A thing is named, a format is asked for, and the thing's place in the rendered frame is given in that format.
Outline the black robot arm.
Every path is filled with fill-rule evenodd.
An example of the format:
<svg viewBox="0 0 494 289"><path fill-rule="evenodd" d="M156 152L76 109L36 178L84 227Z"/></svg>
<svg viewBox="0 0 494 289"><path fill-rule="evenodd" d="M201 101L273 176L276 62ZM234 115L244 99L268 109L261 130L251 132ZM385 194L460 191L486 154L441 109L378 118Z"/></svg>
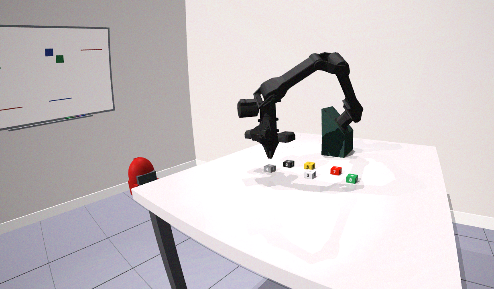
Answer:
<svg viewBox="0 0 494 289"><path fill-rule="evenodd" d="M309 58L291 68L290 71L282 76L272 77L263 82L261 87L255 91L254 99L239 100L237 103L239 118L258 116L258 113L260 113L260 116L275 116L276 103L281 102L287 90L315 71L335 74L344 92L345 99L342 101L344 102L343 107L345 110L338 118L334 118L335 122L338 123L342 130L347 129L352 121L359 122L364 108L357 100L351 80L348 77L350 74L349 64L337 52L313 53ZM261 94L264 101L262 101ZM263 142L265 139L274 136L274 129L270 122L264 124L260 120L260 124L249 133L252 141Z"/></svg>

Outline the yellow block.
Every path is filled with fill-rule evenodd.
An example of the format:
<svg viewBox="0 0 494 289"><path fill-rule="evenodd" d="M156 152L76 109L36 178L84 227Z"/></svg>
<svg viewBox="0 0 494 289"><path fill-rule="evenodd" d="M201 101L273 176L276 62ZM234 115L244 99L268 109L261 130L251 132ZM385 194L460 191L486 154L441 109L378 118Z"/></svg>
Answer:
<svg viewBox="0 0 494 289"><path fill-rule="evenodd" d="M306 162L304 163L304 169L313 170L315 168L315 162Z"/></svg>

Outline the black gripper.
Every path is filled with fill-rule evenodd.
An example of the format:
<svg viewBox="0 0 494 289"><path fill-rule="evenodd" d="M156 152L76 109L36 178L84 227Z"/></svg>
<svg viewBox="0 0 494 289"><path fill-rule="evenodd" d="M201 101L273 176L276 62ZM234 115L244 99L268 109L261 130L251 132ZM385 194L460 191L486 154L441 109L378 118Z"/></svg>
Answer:
<svg viewBox="0 0 494 289"><path fill-rule="evenodd" d="M274 136L265 139L263 142L260 142L261 145L263 146L265 153L268 157L268 159L272 159L274 157L274 153L276 150L276 147L278 146L279 142L284 142L288 143L293 140L296 140L296 134L293 132L289 131L284 131L281 133L279 132L279 129L276 128L276 122L279 120L279 118L276 118L275 116L260 116L260 119L258 119L258 122L263 121L264 124L267 124L267 122L270 122L272 128L274 129ZM252 139L250 135L250 130L246 130L244 133L245 138Z"/></svg>

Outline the green block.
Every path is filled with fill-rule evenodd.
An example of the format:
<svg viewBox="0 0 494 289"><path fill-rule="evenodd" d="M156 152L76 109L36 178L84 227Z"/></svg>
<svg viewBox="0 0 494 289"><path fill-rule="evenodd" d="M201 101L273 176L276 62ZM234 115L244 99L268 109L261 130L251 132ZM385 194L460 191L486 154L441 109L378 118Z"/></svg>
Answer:
<svg viewBox="0 0 494 289"><path fill-rule="evenodd" d="M348 174L346 176L346 183L356 183L358 180L358 175Z"/></svg>

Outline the red block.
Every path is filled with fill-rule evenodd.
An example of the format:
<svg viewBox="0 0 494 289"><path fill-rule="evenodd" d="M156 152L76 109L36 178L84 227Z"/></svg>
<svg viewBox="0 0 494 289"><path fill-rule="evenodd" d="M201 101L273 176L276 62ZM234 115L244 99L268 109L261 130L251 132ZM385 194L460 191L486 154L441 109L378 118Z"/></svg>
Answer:
<svg viewBox="0 0 494 289"><path fill-rule="evenodd" d="M333 175L340 175L342 172L342 167L332 167L331 168L331 174Z"/></svg>

